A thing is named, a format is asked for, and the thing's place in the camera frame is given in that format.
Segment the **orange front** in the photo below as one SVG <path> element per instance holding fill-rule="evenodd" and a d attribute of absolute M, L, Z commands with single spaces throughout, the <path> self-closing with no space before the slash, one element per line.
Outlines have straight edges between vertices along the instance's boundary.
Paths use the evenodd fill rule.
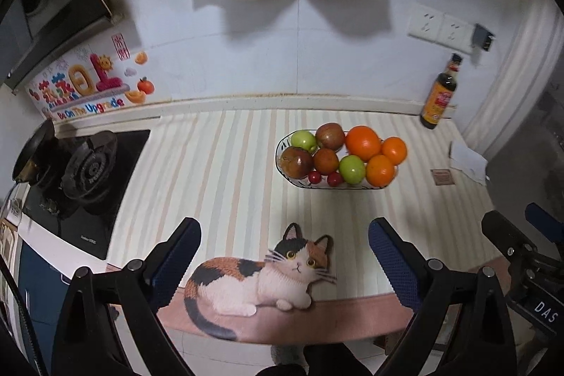
<path fill-rule="evenodd" d="M 396 167 L 385 155 L 375 155 L 366 164 L 366 180 L 373 187 L 389 185 L 396 175 Z"/>

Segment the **green apple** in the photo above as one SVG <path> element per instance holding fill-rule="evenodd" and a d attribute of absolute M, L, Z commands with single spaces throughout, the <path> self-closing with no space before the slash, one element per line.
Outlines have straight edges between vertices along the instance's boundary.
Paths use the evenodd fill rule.
<path fill-rule="evenodd" d="M 317 150 L 317 139 L 310 131 L 300 130 L 290 136 L 290 145 L 314 155 Z"/>
<path fill-rule="evenodd" d="M 351 185 L 359 185 L 366 176 L 366 167 L 356 155 L 346 155 L 340 159 L 339 173 L 343 180 Z"/>

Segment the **cherry tomato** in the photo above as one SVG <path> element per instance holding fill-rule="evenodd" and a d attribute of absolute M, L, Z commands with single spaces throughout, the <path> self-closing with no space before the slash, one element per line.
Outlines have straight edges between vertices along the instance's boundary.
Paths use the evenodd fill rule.
<path fill-rule="evenodd" d="M 327 175 L 326 181 L 330 187 L 338 187 L 344 182 L 344 179 L 339 171 L 334 171 Z"/>
<path fill-rule="evenodd" d="M 322 175 L 319 171 L 311 171 L 308 175 L 308 179 L 310 181 L 310 184 L 318 184 L 322 180 Z"/>

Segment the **large orange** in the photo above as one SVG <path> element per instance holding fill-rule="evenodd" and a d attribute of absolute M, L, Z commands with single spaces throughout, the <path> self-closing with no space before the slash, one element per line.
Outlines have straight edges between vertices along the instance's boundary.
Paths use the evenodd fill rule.
<path fill-rule="evenodd" d="M 358 156 L 363 162 L 368 162 L 380 153 L 381 140 L 370 127 L 356 126 L 347 132 L 345 146 L 350 155 Z"/>

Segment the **brown round fruit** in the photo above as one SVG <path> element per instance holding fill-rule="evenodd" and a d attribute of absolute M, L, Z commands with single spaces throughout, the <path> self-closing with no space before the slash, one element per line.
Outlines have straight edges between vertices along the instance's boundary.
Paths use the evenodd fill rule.
<path fill-rule="evenodd" d="M 321 148 L 314 154 L 314 168 L 320 175 L 331 175 L 338 167 L 339 159 L 335 151 Z"/>

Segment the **red yellow apple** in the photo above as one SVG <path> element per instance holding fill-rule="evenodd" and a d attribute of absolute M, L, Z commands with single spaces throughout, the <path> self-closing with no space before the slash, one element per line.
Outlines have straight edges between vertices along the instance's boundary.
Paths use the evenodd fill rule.
<path fill-rule="evenodd" d="M 319 148 L 338 152 L 345 143 L 345 134 L 338 123 L 329 122 L 317 129 L 315 139 Z"/>

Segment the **dark red apple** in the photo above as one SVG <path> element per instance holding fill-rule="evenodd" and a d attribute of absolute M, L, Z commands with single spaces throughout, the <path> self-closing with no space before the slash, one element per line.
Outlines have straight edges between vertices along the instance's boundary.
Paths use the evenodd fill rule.
<path fill-rule="evenodd" d="M 314 158 L 307 151 L 290 146 L 278 158 L 278 167 L 288 178 L 306 178 L 314 169 Z"/>

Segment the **frosted glass sliding door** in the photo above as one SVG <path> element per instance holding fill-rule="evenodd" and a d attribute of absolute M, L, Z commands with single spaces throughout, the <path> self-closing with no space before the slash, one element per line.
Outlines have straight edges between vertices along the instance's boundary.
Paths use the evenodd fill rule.
<path fill-rule="evenodd" d="M 563 219 L 563 15 L 542 67 L 523 101 L 490 148 L 489 192 L 495 207 L 515 221 L 535 202 Z"/>

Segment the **small brown card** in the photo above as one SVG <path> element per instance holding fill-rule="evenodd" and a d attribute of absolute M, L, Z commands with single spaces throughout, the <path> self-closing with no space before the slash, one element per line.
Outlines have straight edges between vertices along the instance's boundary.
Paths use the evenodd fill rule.
<path fill-rule="evenodd" d="M 430 172 L 436 186 L 447 186 L 455 184 L 450 169 L 431 169 Z"/>

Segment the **striped cat print table mat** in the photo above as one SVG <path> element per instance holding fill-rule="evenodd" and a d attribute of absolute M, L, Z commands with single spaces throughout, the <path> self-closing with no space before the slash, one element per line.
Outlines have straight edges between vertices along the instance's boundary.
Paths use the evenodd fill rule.
<path fill-rule="evenodd" d="M 289 132 L 334 121 L 397 136 L 408 149 L 383 190 L 310 190 L 291 185 L 275 166 L 275 148 Z M 195 260 L 232 256 L 261 260 L 291 223 L 306 238 L 333 238 L 335 283 L 312 288 L 305 312 L 261 308 L 249 319 L 204 315 L 233 329 L 240 341 L 295 344 L 376 337 L 404 328 L 411 316 L 393 294 L 368 243 L 368 227 L 385 217 L 428 258 L 453 270 L 489 265 L 503 287 L 508 263 L 483 236 L 482 217 L 493 208 L 488 191 L 460 172 L 455 184 L 436 186 L 431 169 L 450 169 L 449 147 L 460 133 L 450 120 L 434 130 L 415 116 L 298 110 L 186 113 L 144 121 L 150 132 L 129 181 L 107 261 L 121 267 L 142 259 L 185 217 L 202 227 Z"/>

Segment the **black gas stove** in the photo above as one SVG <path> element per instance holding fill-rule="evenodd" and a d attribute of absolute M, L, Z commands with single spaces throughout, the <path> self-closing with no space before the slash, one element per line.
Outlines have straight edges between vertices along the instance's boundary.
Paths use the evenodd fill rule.
<path fill-rule="evenodd" d="M 118 210 L 148 130 L 54 138 L 48 169 L 31 185 L 23 213 L 72 246 L 107 256 Z"/>

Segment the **dark soy sauce bottle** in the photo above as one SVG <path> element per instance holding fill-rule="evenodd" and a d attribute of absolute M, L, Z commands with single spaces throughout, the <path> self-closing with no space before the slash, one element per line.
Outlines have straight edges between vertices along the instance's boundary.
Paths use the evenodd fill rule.
<path fill-rule="evenodd" d="M 457 89 L 457 77 L 462 62 L 463 57 L 452 54 L 445 70 L 436 77 L 420 113 L 423 127 L 434 130 L 439 124 Z"/>

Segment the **small black frying pan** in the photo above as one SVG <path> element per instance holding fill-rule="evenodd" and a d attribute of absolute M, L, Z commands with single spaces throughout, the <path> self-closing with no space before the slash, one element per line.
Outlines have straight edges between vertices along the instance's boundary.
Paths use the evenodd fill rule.
<path fill-rule="evenodd" d="M 35 182 L 46 168 L 51 147 L 55 141 L 55 126 L 46 119 L 26 141 L 12 170 L 15 183 Z"/>

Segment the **white floral oval plate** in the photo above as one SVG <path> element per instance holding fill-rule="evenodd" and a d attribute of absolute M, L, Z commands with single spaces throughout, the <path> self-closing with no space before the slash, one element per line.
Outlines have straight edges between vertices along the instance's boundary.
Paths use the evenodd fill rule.
<path fill-rule="evenodd" d="M 292 138 L 299 132 L 289 132 L 283 136 L 275 148 L 275 166 L 276 170 L 290 182 L 291 185 L 302 189 L 311 190 L 383 190 L 383 187 L 374 186 L 370 184 L 366 178 L 357 184 L 350 184 L 345 180 L 331 185 L 327 181 L 327 175 L 320 175 L 319 181 L 310 181 L 310 174 L 315 171 L 314 168 L 314 155 L 319 151 L 319 147 L 315 148 L 314 152 L 309 153 L 308 160 L 304 154 L 297 152 L 297 149 L 303 150 L 300 146 L 294 146 Z"/>

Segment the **black plug adapter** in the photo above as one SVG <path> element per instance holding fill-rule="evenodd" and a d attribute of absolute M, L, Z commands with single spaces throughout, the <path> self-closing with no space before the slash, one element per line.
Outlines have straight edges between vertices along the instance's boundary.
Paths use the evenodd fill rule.
<path fill-rule="evenodd" d="M 489 51 L 494 39 L 495 35 L 486 27 L 478 23 L 474 25 L 471 37 L 471 47 L 473 49 Z"/>

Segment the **black range hood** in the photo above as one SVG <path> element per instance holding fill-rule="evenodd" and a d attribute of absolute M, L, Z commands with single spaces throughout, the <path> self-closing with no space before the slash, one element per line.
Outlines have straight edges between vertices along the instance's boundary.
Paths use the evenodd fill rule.
<path fill-rule="evenodd" d="M 14 0 L 1 20 L 1 82 L 21 88 L 112 17 L 110 0 Z"/>

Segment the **colourful wall sticker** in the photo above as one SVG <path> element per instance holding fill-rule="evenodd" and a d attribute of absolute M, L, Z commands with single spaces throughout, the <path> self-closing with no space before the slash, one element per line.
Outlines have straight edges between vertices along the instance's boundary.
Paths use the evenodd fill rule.
<path fill-rule="evenodd" d="M 168 100 L 146 50 L 114 32 L 63 54 L 26 85 L 43 116 L 55 122 Z"/>

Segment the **white wall socket right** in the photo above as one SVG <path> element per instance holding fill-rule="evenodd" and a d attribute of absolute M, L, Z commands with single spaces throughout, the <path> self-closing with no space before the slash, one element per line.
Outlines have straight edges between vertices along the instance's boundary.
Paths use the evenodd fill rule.
<path fill-rule="evenodd" d="M 436 42 L 452 50 L 458 50 L 463 54 L 471 54 L 473 31 L 473 24 L 445 14 Z"/>

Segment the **white wall socket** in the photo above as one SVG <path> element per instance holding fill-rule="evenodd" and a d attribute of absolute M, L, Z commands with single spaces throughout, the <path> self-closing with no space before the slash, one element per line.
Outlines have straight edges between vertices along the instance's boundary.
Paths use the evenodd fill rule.
<path fill-rule="evenodd" d="M 473 31 L 473 24 L 445 14 L 436 42 L 452 50 L 458 50 L 463 54 L 471 54 Z"/>
<path fill-rule="evenodd" d="M 445 14 L 435 8 L 414 3 L 410 8 L 407 35 L 435 43 L 439 37 L 444 17 Z"/>

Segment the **white wall socket left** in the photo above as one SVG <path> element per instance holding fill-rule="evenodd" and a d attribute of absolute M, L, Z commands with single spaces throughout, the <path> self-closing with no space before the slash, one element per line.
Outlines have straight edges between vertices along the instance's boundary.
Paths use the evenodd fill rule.
<path fill-rule="evenodd" d="M 435 43 L 439 37 L 444 17 L 445 14 L 435 8 L 414 3 L 410 8 L 407 35 Z"/>

